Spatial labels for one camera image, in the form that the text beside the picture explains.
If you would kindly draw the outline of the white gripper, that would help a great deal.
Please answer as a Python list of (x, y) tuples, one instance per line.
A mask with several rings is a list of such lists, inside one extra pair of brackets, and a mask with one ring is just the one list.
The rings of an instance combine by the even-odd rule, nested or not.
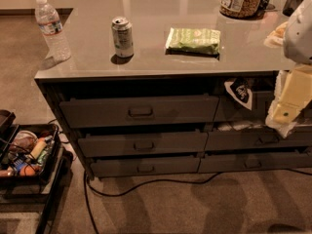
[(265, 125), (276, 130), (282, 137), (287, 137), (297, 125), (297, 116), (311, 100), (311, 65), (298, 64), (290, 72), (280, 71)]

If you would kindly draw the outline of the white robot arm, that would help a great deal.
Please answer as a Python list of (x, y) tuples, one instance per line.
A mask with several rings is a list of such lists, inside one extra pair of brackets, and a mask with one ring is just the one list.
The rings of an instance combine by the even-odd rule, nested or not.
[(312, 100), (312, 0), (303, 0), (283, 27), (284, 55), (295, 66), (279, 71), (265, 125), (286, 138)]

